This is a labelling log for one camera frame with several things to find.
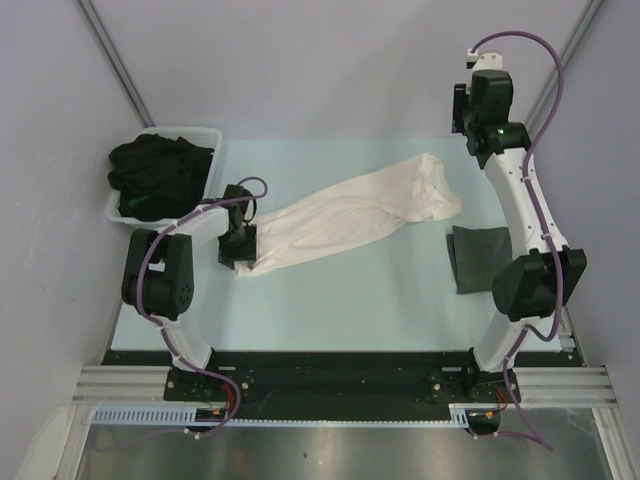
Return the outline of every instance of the white basket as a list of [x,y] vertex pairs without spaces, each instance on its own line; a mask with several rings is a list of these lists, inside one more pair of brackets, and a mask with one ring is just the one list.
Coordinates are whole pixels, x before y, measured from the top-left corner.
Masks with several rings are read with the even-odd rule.
[[[197,145],[199,147],[207,147],[215,149],[211,158],[211,167],[209,168],[209,174],[207,175],[207,183],[204,186],[204,197],[209,195],[211,190],[211,183],[213,182],[213,171],[218,161],[218,152],[220,151],[220,144],[222,143],[222,132],[216,128],[205,127],[152,127],[145,128],[138,135],[143,133],[157,134],[164,138],[171,138],[173,140],[178,137],[182,137],[185,140]],[[159,228],[169,225],[174,218],[163,218],[155,222],[143,222],[133,217],[122,217],[118,212],[118,205],[120,203],[120,192],[113,190],[109,196],[107,202],[107,218],[115,223],[124,223],[130,225],[133,228]]]

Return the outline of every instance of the floor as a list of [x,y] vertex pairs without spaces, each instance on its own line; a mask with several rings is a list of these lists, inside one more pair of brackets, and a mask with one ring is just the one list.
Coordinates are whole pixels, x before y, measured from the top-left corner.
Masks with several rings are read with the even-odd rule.
[[[269,183],[258,213],[417,153],[435,154],[463,201],[455,218],[407,225],[373,244],[255,278],[234,278],[217,246],[195,255],[190,314],[220,350],[467,350],[495,308],[490,293],[457,295],[445,235],[452,225],[505,224],[491,184],[462,139],[234,141],[223,143],[211,196],[259,175]],[[123,306],[114,350],[162,350],[158,332]],[[558,350],[530,338],[526,350]]]
[[[590,410],[536,410],[531,418],[555,453],[510,438],[474,442],[461,429],[225,427],[197,442],[169,434],[109,453],[88,447],[77,480],[613,478]],[[509,410],[503,427],[523,425]],[[148,432],[94,426],[90,438],[105,448]]]

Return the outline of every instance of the shiny floor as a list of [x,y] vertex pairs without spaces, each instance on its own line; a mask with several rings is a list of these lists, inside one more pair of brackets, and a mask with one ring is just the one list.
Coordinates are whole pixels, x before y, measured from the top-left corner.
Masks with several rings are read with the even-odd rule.
[[[78,480],[612,479],[590,410],[538,410],[531,418],[555,453],[462,430],[228,427],[194,441],[167,434],[98,453],[152,430],[92,427]],[[522,430],[516,412],[503,429]]]

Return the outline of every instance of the folded cloth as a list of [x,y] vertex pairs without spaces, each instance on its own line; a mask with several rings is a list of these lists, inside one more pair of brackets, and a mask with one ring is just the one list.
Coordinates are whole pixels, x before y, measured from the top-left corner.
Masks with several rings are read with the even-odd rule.
[[202,200],[212,153],[182,137],[150,134],[115,148],[108,180],[121,192],[120,215],[155,221],[192,211]]
[[251,268],[236,262],[236,274],[261,275],[344,252],[391,235],[406,223],[443,220],[460,211],[444,166],[423,153],[257,217],[257,260]]
[[447,235],[449,260],[459,294],[489,292],[493,279],[511,263],[507,227],[471,230],[453,227]]

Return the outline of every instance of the wall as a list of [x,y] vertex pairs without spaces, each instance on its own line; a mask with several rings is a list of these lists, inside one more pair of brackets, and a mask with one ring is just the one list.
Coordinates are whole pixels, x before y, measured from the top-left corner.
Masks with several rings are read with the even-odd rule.
[[609,2],[567,75],[564,101],[537,155],[545,195],[589,267],[570,310],[590,363],[606,364],[640,447],[640,161],[635,86],[640,3]]
[[0,9],[0,478],[106,340],[126,233],[106,154],[140,128],[73,2]]
[[[447,136],[467,48],[522,29],[560,49],[585,3],[96,0],[158,124],[249,140]],[[525,40],[492,47],[524,119],[552,64]]]

